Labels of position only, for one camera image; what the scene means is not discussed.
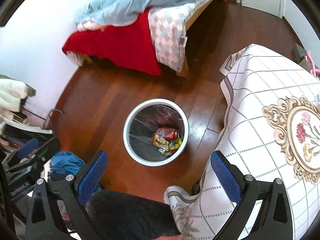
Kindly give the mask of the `white round trash bin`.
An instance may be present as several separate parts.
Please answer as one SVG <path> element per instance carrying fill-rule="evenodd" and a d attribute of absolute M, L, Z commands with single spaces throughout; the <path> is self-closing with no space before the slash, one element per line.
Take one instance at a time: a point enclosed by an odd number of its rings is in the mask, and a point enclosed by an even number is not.
<path fill-rule="evenodd" d="M 149 167 L 166 165 L 184 151 L 189 123 L 184 111 L 167 99 L 136 106 L 124 124 L 123 142 L 130 157 Z"/>

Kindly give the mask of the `blue jacket pile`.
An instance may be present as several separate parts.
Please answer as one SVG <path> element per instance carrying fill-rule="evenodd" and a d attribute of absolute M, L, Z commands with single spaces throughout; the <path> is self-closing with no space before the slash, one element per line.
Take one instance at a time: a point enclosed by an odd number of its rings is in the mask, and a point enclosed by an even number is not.
<path fill-rule="evenodd" d="M 76 175 L 86 163 L 72 152 L 57 152 L 51 159 L 48 168 L 48 181 L 60 181 L 67 175 Z"/>

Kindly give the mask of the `white dotted tablecloth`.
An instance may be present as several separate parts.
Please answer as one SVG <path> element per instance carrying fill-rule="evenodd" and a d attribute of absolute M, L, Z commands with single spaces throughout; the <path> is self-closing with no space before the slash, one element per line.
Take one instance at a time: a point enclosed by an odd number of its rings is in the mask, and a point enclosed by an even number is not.
<path fill-rule="evenodd" d="M 293 239 L 302 239 L 319 213 L 319 79 L 258 44 L 230 55 L 220 72 L 227 109 L 214 150 L 244 175 L 283 181 Z M 180 239 L 213 239 L 236 207 L 210 155 L 198 194 L 178 186 L 165 191 Z"/>

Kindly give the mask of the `yellow snack wrapper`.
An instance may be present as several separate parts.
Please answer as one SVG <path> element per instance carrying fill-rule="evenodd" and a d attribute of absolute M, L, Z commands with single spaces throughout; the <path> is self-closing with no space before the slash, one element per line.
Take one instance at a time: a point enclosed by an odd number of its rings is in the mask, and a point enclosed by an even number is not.
<path fill-rule="evenodd" d="M 160 135 L 154 133 L 152 137 L 152 144 L 157 148 L 157 151 L 161 155 L 169 157 L 178 151 L 182 144 L 182 139 L 177 138 L 174 141 L 167 141 Z"/>

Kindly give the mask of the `red soda can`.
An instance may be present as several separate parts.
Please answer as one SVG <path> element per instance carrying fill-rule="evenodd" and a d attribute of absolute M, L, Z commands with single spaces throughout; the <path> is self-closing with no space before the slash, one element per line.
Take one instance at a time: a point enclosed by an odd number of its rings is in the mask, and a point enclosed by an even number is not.
<path fill-rule="evenodd" d="M 179 130 L 171 127 L 159 127 L 155 133 L 167 141 L 174 141 L 179 136 Z"/>

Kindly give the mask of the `black bin liner bag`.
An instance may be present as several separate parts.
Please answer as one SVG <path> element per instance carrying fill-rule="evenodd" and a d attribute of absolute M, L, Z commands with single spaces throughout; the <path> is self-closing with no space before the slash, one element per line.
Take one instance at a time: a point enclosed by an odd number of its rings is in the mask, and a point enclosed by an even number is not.
<path fill-rule="evenodd" d="M 185 124 L 180 113 L 174 107 L 153 104 L 140 109 L 133 115 L 129 125 L 129 145 L 132 151 L 144 161 L 165 161 L 173 155 L 161 155 L 152 144 L 152 137 L 159 127 L 171 127 L 179 130 L 178 138 L 184 139 Z"/>

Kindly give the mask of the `pink plush toy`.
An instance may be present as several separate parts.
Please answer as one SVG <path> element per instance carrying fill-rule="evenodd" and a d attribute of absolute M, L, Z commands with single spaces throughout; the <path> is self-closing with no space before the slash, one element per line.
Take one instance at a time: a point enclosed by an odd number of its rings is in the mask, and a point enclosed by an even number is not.
<path fill-rule="evenodd" d="M 320 73 L 320 69 L 318 69 L 313 61 L 313 58 L 311 57 L 311 52 L 307 51 L 306 56 L 305 56 L 307 65 L 310 70 L 310 74 L 313 75 L 314 77 L 317 77 L 318 74 Z"/>

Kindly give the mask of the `red blanket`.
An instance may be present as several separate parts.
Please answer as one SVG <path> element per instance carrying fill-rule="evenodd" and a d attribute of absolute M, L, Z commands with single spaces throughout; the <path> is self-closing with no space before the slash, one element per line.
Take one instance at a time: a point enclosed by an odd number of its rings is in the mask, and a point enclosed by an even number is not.
<path fill-rule="evenodd" d="M 67 39 L 62 51 L 66 55 L 108 59 L 119 67 L 161 76 L 149 29 L 149 10 L 139 14 L 137 20 L 128 26 L 76 31 Z"/>

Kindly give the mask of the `cardboard box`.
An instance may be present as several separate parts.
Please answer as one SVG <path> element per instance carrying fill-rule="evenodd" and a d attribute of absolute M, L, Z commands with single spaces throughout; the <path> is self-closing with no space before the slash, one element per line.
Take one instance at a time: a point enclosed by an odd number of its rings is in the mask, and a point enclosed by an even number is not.
<path fill-rule="evenodd" d="M 306 57 L 306 50 L 301 47 L 299 44 L 295 43 L 293 47 L 293 53 L 295 56 L 295 62 L 303 67 L 304 69 L 308 69 L 308 60 Z"/>

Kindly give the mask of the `pink checkered mattress sheet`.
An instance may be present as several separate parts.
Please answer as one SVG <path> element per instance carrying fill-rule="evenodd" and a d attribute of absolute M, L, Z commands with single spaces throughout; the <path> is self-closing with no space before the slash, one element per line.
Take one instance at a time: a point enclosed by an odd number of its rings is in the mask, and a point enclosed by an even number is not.
<path fill-rule="evenodd" d="M 148 22 L 156 59 L 176 72 L 181 72 L 187 42 L 186 21 L 194 3 L 168 8 L 153 7 Z"/>

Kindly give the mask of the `wooden bed frame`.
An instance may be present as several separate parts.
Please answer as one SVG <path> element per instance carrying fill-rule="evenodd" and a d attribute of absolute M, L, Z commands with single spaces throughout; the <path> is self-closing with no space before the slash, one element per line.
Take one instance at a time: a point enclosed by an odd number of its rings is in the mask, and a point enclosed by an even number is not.
<path fill-rule="evenodd" d="M 189 18 L 186 21 L 186 35 L 187 35 L 187 31 L 188 29 L 191 28 L 192 24 L 197 23 L 198 26 L 202 27 L 204 26 L 203 23 L 201 23 L 200 21 L 204 19 L 204 14 L 203 12 L 206 10 L 206 8 L 212 3 L 213 0 L 197 0 L 194 4 L 195 4 L 195 8 L 192 10 L 192 12 L 189 15 Z M 83 60 L 87 60 L 89 61 L 91 57 L 95 57 L 95 56 L 83 56 L 83 55 L 79 55 Z M 178 76 L 186 76 L 188 74 L 188 63 L 187 63 L 187 56 L 185 54 L 184 56 L 184 61 L 183 61 L 183 67 L 181 72 L 176 72 L 176 74 Z"/>

